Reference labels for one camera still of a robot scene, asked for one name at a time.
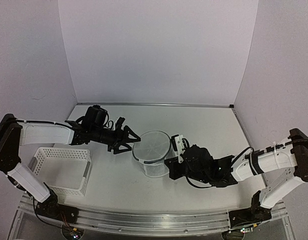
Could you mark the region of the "white mesh laundry bag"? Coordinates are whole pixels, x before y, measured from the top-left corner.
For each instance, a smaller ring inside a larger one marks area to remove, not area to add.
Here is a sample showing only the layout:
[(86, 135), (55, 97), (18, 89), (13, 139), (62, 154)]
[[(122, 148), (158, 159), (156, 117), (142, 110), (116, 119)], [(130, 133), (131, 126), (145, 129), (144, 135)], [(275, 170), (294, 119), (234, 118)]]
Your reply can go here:
[(169, 135), (160, 130), (145, 132), (141, 141), (134, 144), (132, 155), (145, 176), (160, 178), (169, 173), (164, 160), (172, 155), (172, 144)]

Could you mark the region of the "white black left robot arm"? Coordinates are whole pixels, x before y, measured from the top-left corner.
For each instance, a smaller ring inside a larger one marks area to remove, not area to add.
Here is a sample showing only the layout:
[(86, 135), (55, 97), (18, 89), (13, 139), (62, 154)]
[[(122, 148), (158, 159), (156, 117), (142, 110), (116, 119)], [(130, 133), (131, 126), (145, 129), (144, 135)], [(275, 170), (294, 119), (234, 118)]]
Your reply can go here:
[(33, 154), (36, 146), (56, 143), (79, 146), (95, 142), (106, 145), (108, 152), (116, 155), (129, 152), (141, 137), (124, 122), (124, 117), (111, 120), (108, 111), (99, 105), (90, 106), (85, 115), (64, 123), (24, 120), (7, 113), (0, 121), (0, 172), (42, 203), (42, 211), (55, 219), (61, 207), (51, 200), (52, 190), (30, 170), (29, 160), (22, 158)]

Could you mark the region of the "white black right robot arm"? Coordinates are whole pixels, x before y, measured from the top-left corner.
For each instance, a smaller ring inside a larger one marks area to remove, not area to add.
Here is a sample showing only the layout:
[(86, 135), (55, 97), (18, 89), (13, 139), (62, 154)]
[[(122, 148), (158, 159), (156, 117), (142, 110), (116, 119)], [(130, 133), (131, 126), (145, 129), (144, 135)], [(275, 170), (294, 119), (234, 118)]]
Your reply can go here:
[(182, 135), (172, 137), (175, 157), (164, 161), (169, 178), (185, 177), (188, 184), (199, 189), (192, 181), (203, 183), (202, 188), (226, 188), (251, 177), (284, 170), (268, 187), (253, 196), (253, 204), (246, 209), (245, 217), (257, 221), (265, 209), (271, 209), (279, 200), (298, 186), (308, 183), (308, 136), (298, 128), (273, 145), (255, 150), (249, 146), (237, 155), (215, 159), (205, 147), (189, 145)]

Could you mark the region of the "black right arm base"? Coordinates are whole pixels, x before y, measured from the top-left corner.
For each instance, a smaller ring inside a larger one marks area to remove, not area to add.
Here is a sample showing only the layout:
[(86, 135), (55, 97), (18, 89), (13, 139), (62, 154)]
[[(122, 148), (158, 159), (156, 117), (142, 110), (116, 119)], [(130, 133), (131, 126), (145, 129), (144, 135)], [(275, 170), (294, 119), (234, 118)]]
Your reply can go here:
[(248, 227), (272, 218), (271, 209), (260, 205), (260, 193), (259, 190), (253, 195), (249, 208), (229, 211), (230, 229)]

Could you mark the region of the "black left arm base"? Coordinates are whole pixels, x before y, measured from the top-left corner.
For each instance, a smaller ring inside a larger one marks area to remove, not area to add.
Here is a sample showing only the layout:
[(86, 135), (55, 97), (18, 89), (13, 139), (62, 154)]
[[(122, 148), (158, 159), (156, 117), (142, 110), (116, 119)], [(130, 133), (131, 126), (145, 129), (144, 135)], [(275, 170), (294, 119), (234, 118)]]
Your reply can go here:
[(34, 203), (34, 213), (38, 216), (62, 221), (65, 224), (75, 224), (79, 213), (78, 208), (60, 204), (56, 193), (48, 186), (46, 187), (49, 191), (49, 197), (42, 202)]

